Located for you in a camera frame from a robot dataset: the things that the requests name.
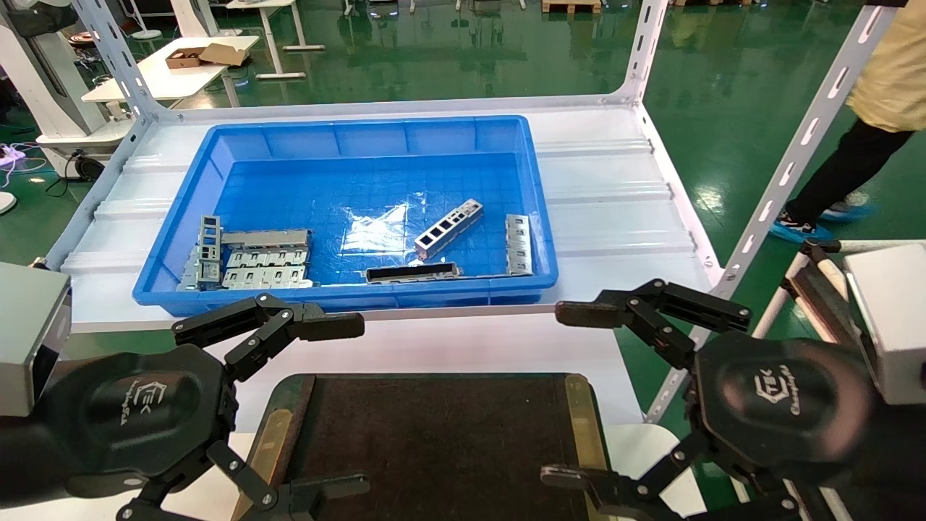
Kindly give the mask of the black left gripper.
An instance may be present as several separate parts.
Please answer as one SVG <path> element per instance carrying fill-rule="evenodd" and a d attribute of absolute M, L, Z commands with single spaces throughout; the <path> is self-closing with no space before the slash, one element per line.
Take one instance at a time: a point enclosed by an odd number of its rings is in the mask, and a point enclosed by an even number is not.
<path fill-rule="evenodd" d="M 251 501 L 242 520 L 315 520 L 326 501 L 370 491 L 364 473 L 272 488 L 226 442 L 239 406 L 234 381 L 254 376 L 295 340 L 363 336 L 361 314 L 262 293 L 171 330 L 183 346 L 170 352 L 59 363 L 26 418 L 2 418 L 3 501 L 98 499 L 145 486 L 116 520 L 194 520 L 161 504 L 212 464 Z M 224 366 L 199 349 L 239 334 L 245 339 Z"/>

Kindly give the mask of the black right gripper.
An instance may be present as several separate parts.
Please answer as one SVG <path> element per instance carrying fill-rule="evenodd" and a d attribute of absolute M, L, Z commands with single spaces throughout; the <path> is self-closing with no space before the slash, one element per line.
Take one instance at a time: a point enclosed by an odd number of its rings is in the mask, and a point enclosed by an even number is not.
<path fill-rule="evenodd" d="M 816 339 L 752 339 L 747 307 L 653 279 L 559 301 L 582 329 L 626 327 L 678 370 L 692 368 L 697 423 L 720 443 L 718 464 L 750 477 L 833 489 L 856 520 L 924 518 L 924 405 L 893 405 L 860 351 Z M 671 318 L 719 334 L 702 349 Z M 691 467 L 709 438 L 668 430 L 608 430 L 608 461 L 545 465 L 549 487 L 585 492 L 598 520 L 718 520 Z"/>

